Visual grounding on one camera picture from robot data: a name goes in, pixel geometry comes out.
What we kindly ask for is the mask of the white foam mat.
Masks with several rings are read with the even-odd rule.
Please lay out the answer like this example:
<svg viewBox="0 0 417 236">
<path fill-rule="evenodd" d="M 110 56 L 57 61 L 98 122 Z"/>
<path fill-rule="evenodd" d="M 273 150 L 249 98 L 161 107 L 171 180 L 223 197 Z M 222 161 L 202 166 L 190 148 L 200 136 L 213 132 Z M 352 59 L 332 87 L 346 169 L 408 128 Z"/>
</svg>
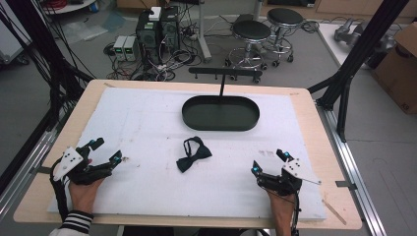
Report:
<svg viewBox="0 0 417 236">
<path fill-rule="evenodd" d="M 98 190 L 97 214 L 268 218 L 267 193 L 251 172 L 256 160 L 277 175 L 281 149 L 307 162 L 309 156 L 287 95 L 250 94 L 261 111 L 245 132 L 195 131 L 184 124 L 181 108 L 192 93 L 182 90 L 107 88 L 79 139 L 103 138 L 90 155 L 100 164 L 117 150 L 122 161 Z M 184 173 L 183 142 L 200 137 L 212 153 Z"/>
</svg>

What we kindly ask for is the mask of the person's right hand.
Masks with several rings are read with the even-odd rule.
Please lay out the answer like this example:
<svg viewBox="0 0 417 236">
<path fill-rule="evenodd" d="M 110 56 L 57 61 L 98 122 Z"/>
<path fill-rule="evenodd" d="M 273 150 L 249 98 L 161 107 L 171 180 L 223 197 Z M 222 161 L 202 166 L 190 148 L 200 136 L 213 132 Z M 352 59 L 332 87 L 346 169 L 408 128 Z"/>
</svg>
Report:
<svg viewBox="0 0 417 236">
<path fill-rule="evenodd" d="M 280 196 L 275 192 L 268 191 L 272 215 L 275 219 L 290 220 L 294 211 L 295 196 Z"/>
</svg>

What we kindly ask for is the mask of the white wheeled case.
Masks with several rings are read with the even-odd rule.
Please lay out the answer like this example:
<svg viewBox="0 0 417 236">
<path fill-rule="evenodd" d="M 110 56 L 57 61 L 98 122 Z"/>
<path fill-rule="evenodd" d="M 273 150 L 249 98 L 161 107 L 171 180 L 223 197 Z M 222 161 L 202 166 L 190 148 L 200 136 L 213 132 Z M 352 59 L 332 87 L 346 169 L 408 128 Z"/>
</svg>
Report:
<svg viewBox="0 0 417 236">
<path fill-rule="evenodd" d="M 29 35 L 6 0 L 0 0 L 0 17 L 4 17 L 6 22 L 11 24 L 13 30 L 25 44 L 31 43 Z M 10 64 L 23 51 L 24 49 L 17 38 L 0 20 L 0 65 Z"/>
</svg>

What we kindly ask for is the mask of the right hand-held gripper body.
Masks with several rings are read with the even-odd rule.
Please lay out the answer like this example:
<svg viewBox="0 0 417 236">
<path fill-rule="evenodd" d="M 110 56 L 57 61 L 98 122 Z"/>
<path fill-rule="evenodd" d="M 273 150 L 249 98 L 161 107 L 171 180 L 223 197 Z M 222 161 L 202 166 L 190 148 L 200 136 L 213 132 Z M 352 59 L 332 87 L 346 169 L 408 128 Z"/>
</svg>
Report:
<svg viewBox="0 0 417 236">
<path fill-rule="evenodd" d="M 280 196 L 296 194 L 302 186 L 303 181 L 310 180 L 311 171 L 306 163 L 299 158 L 284 162 L 280 175 L 270 175 L 263 171 L 257 184 L 266 190 L 271 190 Z"/>
</svg>

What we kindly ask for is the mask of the black round stool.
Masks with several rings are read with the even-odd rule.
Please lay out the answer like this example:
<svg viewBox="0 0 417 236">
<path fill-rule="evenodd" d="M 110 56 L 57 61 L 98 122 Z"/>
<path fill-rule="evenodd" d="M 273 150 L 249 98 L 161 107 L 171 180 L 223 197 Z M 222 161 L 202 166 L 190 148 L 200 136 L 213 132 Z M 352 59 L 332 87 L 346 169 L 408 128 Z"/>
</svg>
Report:
<svg viewBox="0 0 417 236">
<path fill-rule="evenodd" d="M 262 44 L 269 38 L 269 27 L 253 20 L 239 21 L 233 25 L 232 34 L 245 45 L 232 49 L 225 58 L 225 65 L 233 68 L 266 70 L 268 65 L 254 46 Z"/>
<path fill-rule="evenodd" d="M 287 36 L 295 32 L 303 23 L 303 17 L 296 11 L 286 8 L 274 8 L 267 13 L 271 35 L 267 42 L 267 51 L 277 55 L 271 62 L 273 67 L 280 64 L 282 55 L 287 55 L 287 61 L 293 62 L 293 45 Z"/>
</svg>

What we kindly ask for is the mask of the round white table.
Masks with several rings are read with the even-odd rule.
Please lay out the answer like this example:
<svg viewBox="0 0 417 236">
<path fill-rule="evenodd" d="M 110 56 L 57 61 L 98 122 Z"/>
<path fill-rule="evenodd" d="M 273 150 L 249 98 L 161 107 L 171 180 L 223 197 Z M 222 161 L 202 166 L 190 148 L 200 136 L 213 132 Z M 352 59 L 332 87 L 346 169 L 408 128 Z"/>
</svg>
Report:
<svg viewBox="0 0 417 236">
<path fill-rule="evenodd" d="M 45 0 L 41 6 L 48 15 L 70 13 L 89 7 L 98 9 L 96 0 Z"/>
</svg>

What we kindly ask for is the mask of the clear plastic sheet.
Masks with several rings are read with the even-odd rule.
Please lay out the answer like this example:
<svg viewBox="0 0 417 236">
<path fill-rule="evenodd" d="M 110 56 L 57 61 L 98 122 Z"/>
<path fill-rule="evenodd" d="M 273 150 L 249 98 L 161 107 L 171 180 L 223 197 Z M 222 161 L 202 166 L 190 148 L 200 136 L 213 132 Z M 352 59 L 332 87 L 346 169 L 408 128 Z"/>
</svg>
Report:
<svg viewBox="0 0 417 236">
<path fill-rule="evenodd" d="M 62 26 L 60 38 L 69 44 L 79 41 L 93 41 L 103 35 L 116 36 L 124 27 L 126 20 L 114 11 L 89 14 L 80 20 L 68 22 Z"/>
</svg>

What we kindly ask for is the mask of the black bow tie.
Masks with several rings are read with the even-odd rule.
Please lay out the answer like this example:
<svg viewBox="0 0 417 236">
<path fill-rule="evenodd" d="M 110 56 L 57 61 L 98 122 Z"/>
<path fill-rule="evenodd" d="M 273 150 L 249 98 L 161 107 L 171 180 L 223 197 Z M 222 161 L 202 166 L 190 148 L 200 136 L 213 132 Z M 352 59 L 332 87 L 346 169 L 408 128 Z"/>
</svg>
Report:
<svg viewBox="0 0 417 236">
<path fill-rule="evenodd" d="M 199 145 L 195 152 L 192 152 L 191 142 L 194 142 Z M 182 173 L 186 172 L 195 161 L 212 156 L 212 153 L 209 150 L 209 148 L 206 147 L 203 140 L 197 136 L 185 140 L 183 142 L 183 148 L 186 153 L 186 156 L 179 158 L 176 161 L 176 165 Z"/>
</svg>

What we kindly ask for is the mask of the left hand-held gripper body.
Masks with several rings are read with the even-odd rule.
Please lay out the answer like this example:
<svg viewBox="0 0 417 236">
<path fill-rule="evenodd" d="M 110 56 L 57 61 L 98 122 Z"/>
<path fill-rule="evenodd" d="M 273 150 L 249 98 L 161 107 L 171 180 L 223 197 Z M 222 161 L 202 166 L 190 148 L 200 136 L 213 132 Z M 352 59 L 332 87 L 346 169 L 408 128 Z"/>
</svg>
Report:
<svg viewBox="0 0 417 236">
<path fill-rule="evenodd" d="M 97 166 L 89 164 L 91 147 L 68 147 L 53 173 L 52 180 L 57 182 L 68 177 L 76 185 L 90 185 L 112 174 L 114 167 L 111 162 Z"/>
</svg>

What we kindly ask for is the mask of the thin wooden stick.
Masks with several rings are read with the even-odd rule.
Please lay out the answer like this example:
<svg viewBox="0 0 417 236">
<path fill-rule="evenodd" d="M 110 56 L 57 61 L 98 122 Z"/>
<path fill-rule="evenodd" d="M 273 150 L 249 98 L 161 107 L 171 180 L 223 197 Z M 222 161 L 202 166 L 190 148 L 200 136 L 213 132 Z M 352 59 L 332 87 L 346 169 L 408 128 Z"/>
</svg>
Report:
<svg viewBox="0 0 417 236">
<path fill-rule="evenodd" d="M 341 214 L 325 199 L 322 199 L 323 204 L 327 207 L 327 209 L 343 224 L 346 225 L 346 220 L 341 216 Z"/>
</svg>

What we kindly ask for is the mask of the person's left hand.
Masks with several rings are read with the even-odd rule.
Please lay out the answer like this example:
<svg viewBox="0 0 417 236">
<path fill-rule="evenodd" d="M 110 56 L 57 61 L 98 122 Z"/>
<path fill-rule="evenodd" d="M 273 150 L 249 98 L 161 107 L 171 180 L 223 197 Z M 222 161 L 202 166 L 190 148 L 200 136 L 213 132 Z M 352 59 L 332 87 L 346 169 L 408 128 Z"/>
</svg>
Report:
<svg viewBox="0 0 417 236">
<path fill-rule="evenodd" d="M 103 179 L 96 180 L 89 185 L 77 185 L 71 182 L 69 184 L 69 191 L 73 210 L 92 214 L 96 194 L 102 182 Z"/>
</svg>

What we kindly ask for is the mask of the grey power supply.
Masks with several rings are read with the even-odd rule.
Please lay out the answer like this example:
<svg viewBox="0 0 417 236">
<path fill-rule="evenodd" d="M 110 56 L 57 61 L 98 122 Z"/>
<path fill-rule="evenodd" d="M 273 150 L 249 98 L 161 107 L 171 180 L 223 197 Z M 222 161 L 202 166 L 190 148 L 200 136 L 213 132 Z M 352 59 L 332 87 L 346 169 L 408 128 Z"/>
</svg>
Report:
<svg viewBox="0 0 417 236">
<path fill-rule="evenodd" d="M 124 52 L 124 44 L 127 37 L 125 35 L 119 35 L 114 42 L 113 50 L 118 61 L 126 61 L 126 55 Z"/>
<path fill-rule="evenodd" d="M 136 61 L 139 56 L 139 45 L 135 36 L 128 36 L 124 43 L 124 53 L 127 61 Z"/>
</svg>

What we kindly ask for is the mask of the white side table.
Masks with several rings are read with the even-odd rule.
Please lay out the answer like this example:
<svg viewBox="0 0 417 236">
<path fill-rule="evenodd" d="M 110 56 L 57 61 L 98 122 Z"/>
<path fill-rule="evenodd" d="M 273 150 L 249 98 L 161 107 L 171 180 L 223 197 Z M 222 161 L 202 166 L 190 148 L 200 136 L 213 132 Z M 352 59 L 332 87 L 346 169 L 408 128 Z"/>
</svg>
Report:
<svg viewBox="0 0 417 236">
<path fill-rule="evenodd" d="M 320 35 L 339 66 L 344 63 L 367 24 L 354 24 L 352 19 L 348 19 L 344 24 L 320 24 Z M 389 30 L 365 59 L 361 68 L 375 69 L 395 45 L 394 34 Z"/>
</svg>

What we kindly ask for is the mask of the cardboard box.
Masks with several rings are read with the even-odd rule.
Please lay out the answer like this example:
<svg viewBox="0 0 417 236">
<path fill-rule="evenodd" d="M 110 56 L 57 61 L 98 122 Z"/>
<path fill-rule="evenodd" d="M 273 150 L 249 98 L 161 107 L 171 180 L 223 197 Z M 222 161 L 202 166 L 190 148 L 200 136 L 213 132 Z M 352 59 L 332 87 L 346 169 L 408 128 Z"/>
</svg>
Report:
<svg viewBox="0 0 417 236">
<path fill-rule="evenodd" d="M 417 114 L 417 22 L 398 32 L 396 45 L 372 72 L 406 114 Z"/>
</svg>

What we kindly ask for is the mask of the aluminium rail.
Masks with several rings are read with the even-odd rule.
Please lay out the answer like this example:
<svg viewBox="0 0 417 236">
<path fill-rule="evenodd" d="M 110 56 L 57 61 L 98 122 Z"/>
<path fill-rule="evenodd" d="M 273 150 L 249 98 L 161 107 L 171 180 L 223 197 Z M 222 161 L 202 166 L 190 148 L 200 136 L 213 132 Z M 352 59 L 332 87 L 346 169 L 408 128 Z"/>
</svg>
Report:
<svg viewBox="0 0 417 236">
<path fill-rule="evenodd" d="M 336 131 L 336 116 L 332 111 L 326 111 L 320 106 L 317 106 L 317 110 L 344 176 L 343 181 L 355 183 L 357 186 L 355 191 L 349 192 L 358 209 L 361 221 L 365 224 L 370 236 L 387 236 L 350 147 Z"/>
<path fill-rule="evenodd" d="M 28 139 L 6 168 L 5 176 L 0 177 L 0 222 L 7 217 L 12 206 L 37 174 L 30 174 L 30 169 L 42 166 L 59 134 L 57 128 L 36 133 L 33 138 Z"/>
</svg>

